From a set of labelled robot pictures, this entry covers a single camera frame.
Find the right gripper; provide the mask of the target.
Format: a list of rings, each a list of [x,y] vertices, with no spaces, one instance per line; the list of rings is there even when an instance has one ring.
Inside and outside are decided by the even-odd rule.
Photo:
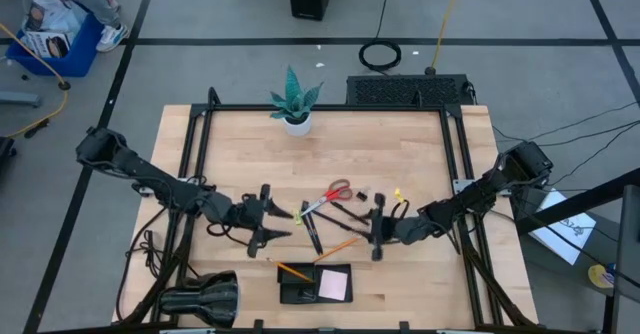
[[[381,261],[383,259],[383,246],[385,244],[399,243],[399,236],[396,234],[396,226],[403,220],[410,208],[410,202],[403,197],[392,208],[389,216],[384,215],[386,197],[381,193],[374,196],[373,209],[360,216],[361,219],[371,220],[370,232],[358,230],[357,233],[364,237],[373,245],[371,259]]]

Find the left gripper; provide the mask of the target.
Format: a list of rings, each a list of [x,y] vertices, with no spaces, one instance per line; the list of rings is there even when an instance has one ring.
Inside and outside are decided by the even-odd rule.
[[[236,205],[236,228],[252,231],[252,236],[247,244],[247,255],[255,258],[259,249],[274,239],[291,236],[289,231],[266,229],[263,225],[265,209],[268,215],[285,219],[293,219],[294,216],[275,204],[270,195],[270,185],[263,184],[259,194],[245,193],[241,197],[241,203]]]

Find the orange pencil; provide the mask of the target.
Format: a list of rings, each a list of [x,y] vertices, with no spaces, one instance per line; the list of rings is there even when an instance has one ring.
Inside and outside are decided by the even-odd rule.
[[[280,269],[282,269],[282,270],[284,270],[284,271],[286,271],[286,272],[288,272],[288,273],[290,273],[290,274],[292,274],[292,275],[294,275],[294,276],[296,276],[296,277],[298,277],[298,278],[300,278],[300,279],[302,279],[302,280],[304,280],[306,282],[309,282],[309,283],[314,282],[313,279],[309,278],[308,276],[304,275],[303,273],[301,273],[301,272],[299,272],[299,271],[297,271],[297,270],[295,270],[295,269],[293,269],[293,268],[291,268],[291,267],[289,267],[289,266],[287,266],[287,265],[285,265],[285,264],[283,264],[281,262],[275,261],[275,260],[273,260],[271,258],[266,258],[266,260],[268,262],[276,265],[278,268],[280,268]]]
[[[343,250],[343,249],[345,249],[345,248],[357,243],[359,240],[360,240],[359,238],[355,238],[355,237],[351,238],[351,239],[339,244],[338,246],[334,247],[333,249],[329,250],[328,252],[319,255],[318,257],[316,257],[315,259],[312,260],[312,263],[319,262],[319,261],[321,261],[321,260],[323,260],[323,259],[325,259],[325,258],[327,258],[327,257],[339,252],[340,250]]]

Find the red grey handled scissors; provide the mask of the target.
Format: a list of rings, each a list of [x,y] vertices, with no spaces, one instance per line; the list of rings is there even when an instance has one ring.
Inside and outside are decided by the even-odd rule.
[[[329,185],[327,191],[319,199],[309,204],[308,207],[302,211],[301,215],[305,216],[311,213],[326,202],[350,200],[352,197],[353,191],[350,181],[347,179],[338,179]]]

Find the black mesh desk organizer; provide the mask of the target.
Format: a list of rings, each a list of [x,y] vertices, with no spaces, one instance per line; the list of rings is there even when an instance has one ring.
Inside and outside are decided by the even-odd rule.
[[[291,305],[303,305],[303,304],[320,304],[320,303],[351,303],[353,301],[353,284],[352,284],[352,270],[350,264],[318,264],[318,263],[285,263],[285,265],[303,273],[314,282],[306,282],[282,269],[278,269],[277,282],[280,285],[280,303]],[[343,272],[348,275],[348,284],[346,298],[344,301],[337,301],[327,298],[322,298],[318,295],[321,275],[323,270],[333,270],[337,272]],[[314,303],[296,303],[295,295],[296,289],[300,286],[314,285],[316,293],[316,301]]]

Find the pink sticky note pad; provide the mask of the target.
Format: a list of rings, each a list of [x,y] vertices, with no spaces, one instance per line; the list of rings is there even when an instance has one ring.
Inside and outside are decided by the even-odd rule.
[[[346,298],[348,275],[333,270],[323,270],[318,295],[322,298],[344,301]]]

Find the black desk lamp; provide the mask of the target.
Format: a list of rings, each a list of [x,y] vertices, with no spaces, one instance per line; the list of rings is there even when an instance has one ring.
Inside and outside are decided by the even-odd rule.
[[[235,271],[185,278],[165,289],[159,309],[165,315],[193,315],[210,326],[229,329],[239,310],[239,284]]]

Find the green snake plant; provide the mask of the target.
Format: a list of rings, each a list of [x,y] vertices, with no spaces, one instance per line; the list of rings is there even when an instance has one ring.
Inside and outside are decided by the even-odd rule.
[[[271,92],[271,103],[276,108],[270,114],[273,119],[284,119],[292,125],[305,122],[311,115],[311,109],[315,105],[323,84],[304,90],[298,80],[294,69],[289,66],[285,78],[285,93],[283,96]]]

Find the black vented computer case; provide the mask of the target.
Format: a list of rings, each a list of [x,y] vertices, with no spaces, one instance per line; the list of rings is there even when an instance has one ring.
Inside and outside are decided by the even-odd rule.
[[[354,105],[472,105],[473,84],[464,74],[349,76],[348,104]]]

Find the white paper sheet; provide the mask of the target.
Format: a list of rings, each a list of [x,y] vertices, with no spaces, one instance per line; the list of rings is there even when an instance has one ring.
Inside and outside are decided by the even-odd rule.
[[[574,265],[580,255],[580,251],[573,248],[561,237],[582,249],[589,239],[595,224],[596,221],[588,214],[579,213],[568,219],[549,224],[549,229],[536,229],[530,232],[529,235],[569,265]]]

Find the black metal beam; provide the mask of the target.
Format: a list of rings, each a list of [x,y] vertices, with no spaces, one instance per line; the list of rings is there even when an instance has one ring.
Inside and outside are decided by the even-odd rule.
[[[637,168],[559,204],[519,219],[516,222],[517,232],[519,235],[528,234],[545,225],[562,221],[611,201],[626,198],[627,187],[630,187],[632,192],[632,213],[640,218],[640,168]]]

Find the yellow round disc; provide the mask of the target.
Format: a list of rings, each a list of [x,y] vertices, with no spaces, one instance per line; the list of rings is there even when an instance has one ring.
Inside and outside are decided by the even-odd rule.
[[[590,282],[600,289],[613,289],[615,284],[615,275],[611,266],[603,266],[596,264],[588,269],[588,278]]]

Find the blue plastic bin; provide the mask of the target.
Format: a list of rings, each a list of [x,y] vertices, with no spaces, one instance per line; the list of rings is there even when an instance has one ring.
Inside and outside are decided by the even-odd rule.
[[[84,77],[88,73],[97,54],[96,45],[101,37],[101,31],[103,29],[103,25],[96,20],[94,15],[91,12],[86,12],[86,19],[77,33],[64,33],[71,44],[71,49],[65,57],[42,58],[34,53],[23,42],[23,35],[27,31],[23,26],[16,34],[18,40],[9,45],[9,48],[6,51],[6,56],[9,59],[18,62],[32,74],[53,76],[53,73],[44,64],[29,54],[24,47],[21,46],[21,44],[24,44],[61,76]]]

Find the grey furniture foot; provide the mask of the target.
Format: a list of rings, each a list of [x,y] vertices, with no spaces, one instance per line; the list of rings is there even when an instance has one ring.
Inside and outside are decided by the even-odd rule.
[[[0,91],[0,104],[27,105],[37,108],[41,102],[41,97],[37,94]]]

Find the white printed box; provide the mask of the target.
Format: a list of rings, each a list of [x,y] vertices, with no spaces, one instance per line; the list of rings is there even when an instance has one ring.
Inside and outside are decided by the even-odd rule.
[[[26,31],[23,42],[42,58],[63,58],[71,49],[67,36],[58,32]]]
[[[27,31],[77,33],[87,12],[73,1],[33,0],[23,23]]]

